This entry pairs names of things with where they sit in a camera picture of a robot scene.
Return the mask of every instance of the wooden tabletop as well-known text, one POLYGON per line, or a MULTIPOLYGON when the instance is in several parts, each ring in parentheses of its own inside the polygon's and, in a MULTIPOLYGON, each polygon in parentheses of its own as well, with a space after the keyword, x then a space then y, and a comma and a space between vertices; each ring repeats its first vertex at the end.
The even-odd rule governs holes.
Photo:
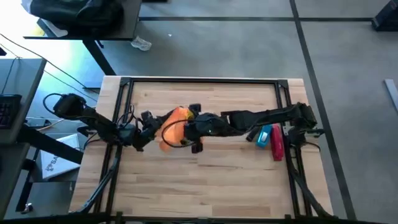
MULTIPOLYGON (((97 112, 111 119, 121 77, 105 77, 97 112)), ((308 103, 303 80, 288 79, 292 103, 308 103)), ((134 84, 135 115, 149 110, 164 115, 176 106, 201 103, 202 112, 263 111, 277 108, 273 86, 263 84, 149 83, 134 84)), ((85 151, 70 210, 80 208, 98 185, 106 144, 94 142, 85 151)), ((332 213, 319 150, 302 148, 307 184, 326 211, 332 213)), ((105 190, 102 210, 106 204, 105 190)), ((300 210, 304 211, 298 190, 300 210)), ((143 217, 283 218, 292 214, 285 161, 272 159, 244 136, 204 139, 204 151, 190 148, 165 154, 159 140, 144 152, 123 149, 113 213, 143 217)))

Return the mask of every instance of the white sneaker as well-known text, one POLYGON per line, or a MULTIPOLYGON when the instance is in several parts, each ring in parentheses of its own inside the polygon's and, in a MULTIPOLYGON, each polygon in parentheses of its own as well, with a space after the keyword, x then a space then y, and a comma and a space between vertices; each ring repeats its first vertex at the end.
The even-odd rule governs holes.
POLYGON ((137 36, 132 42, 131 42, 132 47, 140 49, 142 51, 148 51, 152 44, 144 39, 141 39, 139 36, 137 36))

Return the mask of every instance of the desk leg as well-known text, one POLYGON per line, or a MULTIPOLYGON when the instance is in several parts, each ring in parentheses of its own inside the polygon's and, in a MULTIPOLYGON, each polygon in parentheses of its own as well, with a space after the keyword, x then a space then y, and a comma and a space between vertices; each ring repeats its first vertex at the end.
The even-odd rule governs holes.
MULTIPOLYGON (((83 44, 86 46, 97 64, 101 67, 102 71, 104 71, 105 75, 116 75, 104 54, 102 54, 101 49, 97 46, 95 40, 83 40, 83 44)), ((99 89, 101 88, 102 79, 95 82, 84 82, 84 84, 89 89, 99 89)))
POLYGON ((27 142, 37 149, 41 149, 77 164, 80 164, 81 159, 83 158, 83 153, 79 150, 62 142, 58 142, 57 140, 27 126, 22 127, 17 140, 19 142, 27 142))
POLYGON ((32 173, 35 171, 37 172, 37 166, 36 166, 36 159, 37 156, 39 155, 39 150, 35 150, 35 154, 33 156, 33 160, 30 159, 25 159, 24 166, 22 169, 27 170, 28 173, 26 175, 24 187, 22 188, 21 195, 19 196, 18 204, 15 209, 16 212, 21 212, 21 213, 28 213, 30 210, 25 210, 26 208, 31 208, 33 209, 32 204, 29 206, 29 203, 27 202, 29 199, 30 195, 30 190, 32 190, 33 182, 30 181, 30 177, 32 176, 32 173))

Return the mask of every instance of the black metal frame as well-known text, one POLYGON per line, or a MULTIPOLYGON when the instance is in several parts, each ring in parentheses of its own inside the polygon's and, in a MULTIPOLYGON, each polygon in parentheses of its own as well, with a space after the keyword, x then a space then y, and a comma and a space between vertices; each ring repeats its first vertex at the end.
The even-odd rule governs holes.
MULTIPOLYGON (((132 96, 132 91, 133 91, 133 86, 135 82, 168 82, 168 83, 224 83, 224 84, 264 84, 264 85, 273 85, 275 89, 275 96, 276 96, 276 101, 277 101, 277 107, 282 108, 282 97, 281 97, 281 89, 284 91, 285 95, 285 101, 287 105, 291 105, 291 99, 290 99, 290 91, 289 91, 289 84, 287 80, 265 80, 265 79, 227 79, 227 78, 147 78, 147 77, 134 77, 134 78, 129 78, 129 77, 122 77, 120 84, 119 84, 119 90, 118 90, 118 96, 116 98, 116 104, 115 104, 115 110, 113 114, 113 121, 116 122, 118 120, 118 114, 120 111, 121 107, 121 98, 123 95, 124 87, 128 84, 128 93, 127 93, 127 98, 125 102, 125 109, 124 113, 128 112, 129 105, 131 104, 131 96, 132 96)), ((289 176, 289 185, 290 185, 290 193, 292 197, 292 206, 294 209, 294 216, 295 217, 300 217, 302 216, 300 213, 299 209, 299 198, 297 197, 297 189, 296 189, 296 182, 293 173, 294 165, 292 163, 292 155, 290 154, 290 147, 287 142, 287 138, 285 134, 283 134, 284 137, 284 146, 285 146, 285 158, 287 159, 287 172, 289 176)), ((109 159, 112 151, 112 146, 107 145, 106 152, 104 155, 104 162, 103 166, 101 169, 101 179, 102 180, 103 176, 105 175, 106 171, 108 170, 109 166, 109 159)), ((117 181, 117 176, 118 176, 118 167, 119 167, 119 162, 121 158, 121 151, 122 151, 122 146, 118 146, 115 159, 118 160, 116 172, 114 173, 112 179, 111 179, 111 185, 109 188, 109 193, 108 193, 108 200, 106 203, 106 213, 111 214, 112 211, 112 206, 113 206, 113 197, 115 194, 116 190, 116 181, 117 181)), ((295 158, 297 160, 297 167, 298 167, 298 174, 302 178, 304 184, 305 183, 305 172, 304 172, 304 166, 303 166, 303 161, 301 157, 301 151, 300 149, 296 149, 295 151, 295 158)), ((303 190, 303 202, 305 205, 305 216, 306 217, 311 217, 312 216, 312 208, 311 205, 307 199, 307 196, 304 194, 303 190)), ((100 212, 101 208, 101 201, 102 197, 99 197, 98 200, 96 201, 95 204, 95 213, 100 212)), ((131 221, 131 220, 137 220, 137 217, 122 217, 123 221, 131 221)), ((159 220, 164 220, 164 218, 150 218, 151 222, 159 221, 159 220)), ((243 221, 241 219, 218 219, 218 221, 224 220, 224 221, 243 221)), ((261 223, 275 223, 278 219, 248 219, 249 221, 252 222, 261 222, 261 223)))
MULTIPOLYGON (((169 82, 169 83, 225 83, 225 84, 235 84, 235 83, 245 83, 245 84, 264 84, 264 85, 273 85, 275 88, 275 96, 277 100, 277 107, 281 108, 282 105, 282 97, 281 97, 281 89, 283 89, 285 94, 285 101, 287 105, 291 105, 289 85, 287 80, 263 80, 263 79, 224 79, 224 78, 147 78, 147 77, 122 77, 119 84, 118 96, 116 99, 115 110, 113 114, 113 121, 116 122, 118 120, 118 114, 120 111, 122 95, 124 91, 124 87, 129 86, 128 96, 125 102, 124 112, 128 112, 129 105, 131 104, 131 96, 133 91, 133 86, 135 82, 169 82)), ((316 198, 312 195, 311 191, 308 189, 307 184, 305 182, 305 173, 304 167, 302 163, 301 151, 300 149, 295 149, 295 158, 297 160, 298 170, 295 169, 295 166, 292 162, 292 155, 290 154, 290 147, 287 140, 287 136, 283 133, 284 146, 285 146, 285 159, 287 162, 287 172, 289 176, 289 185, 290 185, 290 193, 292 197, 292 206, 294 209, 294 217, 291 215, 286 215, 285 218, 170 218, 170 217, 133 217, 133 216, 123 216, 122 212, 116 212, 116 216, 112 216, 112 207, 113 207, 113 198, 116 190, 116 182, 118 177, 118 168, 121 160, 121 154, 123 147, 121 145, 117 146, 117 151, 115 153, 116 161, 116 169, 113 172, 111 177, 111 184, 108 193, 108 201, 106 204, 106 211, 101 212, 101 201, 102 201, 102 192, 99 194, 99 197, 96 199, 95 207, 93 213, 71 213, 69 215, 56 215, 51 217, 41 217, 41 218, 26 218, 26 219, 18 219, 18 220, 8 220, 5 223, 98 223, 98 222, 107 222, 115 221, 115 223, 125 223, 128 221, 137 221, 137 222, 173 222, 173 223, 197 223, 197 224, 221 224, 221 223, 368 223, 368 222, 359 222, 357 220, 342 220, 337 217, 325 216, 323 217, 313 217, 311 213, 311 206, 316 211, 316 207, 319 210, 320 206, 317 203, 316 198), (299 209, 299 199, 297 197, 297 189, 296 184, 300 187, 303 193, 303 202, 305 205, 305 215, 300 214, 299 209)), ((111 156, 111 152, 113 150, 113 146, 108 144, 106 148, 106 153, 104 155, 104 162, 101 169, 101 180, 104 178, 106 173, 108 172, 109 159, 111 156)))
MULTIPOLYGON (((24 37, 25 39, 34 39, 34 40, 60 40, 59 37, 57 37, 50 29, 49 27, 43 22, 42 19, 39 19, 37 21, 37 25, 44 30, 44 32, 48 35, 48 37, 24 37)), ((101 48, 104 48, 103 45, 100 43, 99 40, 95 40, 91 37, 67 37, 65 40, 81 40, 91 56, 94 58, 95 62, 98 64, 98 66, 102 69, 105 75, 116 75, 116 72, 114 72, 112 66, 109 64, 107 61, 106 57, 102 53, 101 49, 98 47, 97 43, 101 48)), ((117 38, 117 39, 104 39, 101 38, 101 40, 127 40, 127 41, 132 41, 132 37, 128 39, 122 39, 122 38, 117 38)), ((88 82, 83 82, 85 87, 87 89, 99 89, 101 88, 102 84, 102 79, 98 79, 97 81, 88 81, 88 82)))
POLYGON ((308 76, 310 78, 313 93, 315 95, 315 101, 317 102, 320 119, 321 119, 321 122, 323 125, 323 129, 325 131, 325 137, 326 137, 326 141, 328 143, 333 168, 335 170, 335 174, 337 177, 337 183, 340 188, 341 198, 343 199, 343 205, 345 208, 346 216, 350 220, 356 220, 356 214, 355 214, 353 201, 352 201, 351 195, 349 193, 348 184, 345 179, 344 170, 343 170, 343 166, 341 165, 336 142, 335 142, 333 133, 331 131, 330 122, 328 119, 328 115, 326 113, 326 108, 325 108, 321 90, 320 90, 320 87, 318 84, 318 79, 317 79, 317 76, 315 75, 315 69, 313 67, 313 63, 311 60, 310 51, 307 46, 307 41, 305 40, 303 27, 301 25, 302 19, 299 16, 299 11, 297 10, 297 5, 296 5, 295 0, 289 0, 289 3, 290 3, 290 7, 292 8, 292 14, 294 17, 298 40, 300 41, 300 46, 301 46, 301 49, 303 52, 305 65, 307 66, 308 76))
POLYGON ((35 147, 33 159, 25 159, 24 165, 22 167, 23 170, 28 171, 28 174, 26 176, 24 186, 22 188, 22 192, 19 196, 15 210, 16 212, 22 212, 25 210, 25 205, 29 199, 30 190, 32 190, 33 183, 35 182, 33 173, 38 172, 35 161, 40 150, 77 164, 81 163, 83 153, 26 125, 23 125, 19 131, 17 141, 27 142, 31 146, 35 147))

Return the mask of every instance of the orange object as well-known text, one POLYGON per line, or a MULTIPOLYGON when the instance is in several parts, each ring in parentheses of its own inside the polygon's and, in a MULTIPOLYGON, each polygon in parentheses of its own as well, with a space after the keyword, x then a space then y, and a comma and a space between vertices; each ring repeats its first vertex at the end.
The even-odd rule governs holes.
MULTIPOLYGON (((186 120, 191 118, 192 116, 193 114, 188 108, 182 108, 182 107, 175 108, 170 117, 157 131, 156 136, 161 137, 164 128, 169 126, 171 123, 180 120, 186 120)), ((179 146, 181 140, 184 139, 184 126, 186 123, 187 121, 181 121, 169 126, 169 128, 167 128, 167 130, 164 133, 164 139, 170 144, 179 146)), ((167 145, 163 140, 159 143, 159 147, 164 152, 170 151, 170 146, 167 145)))

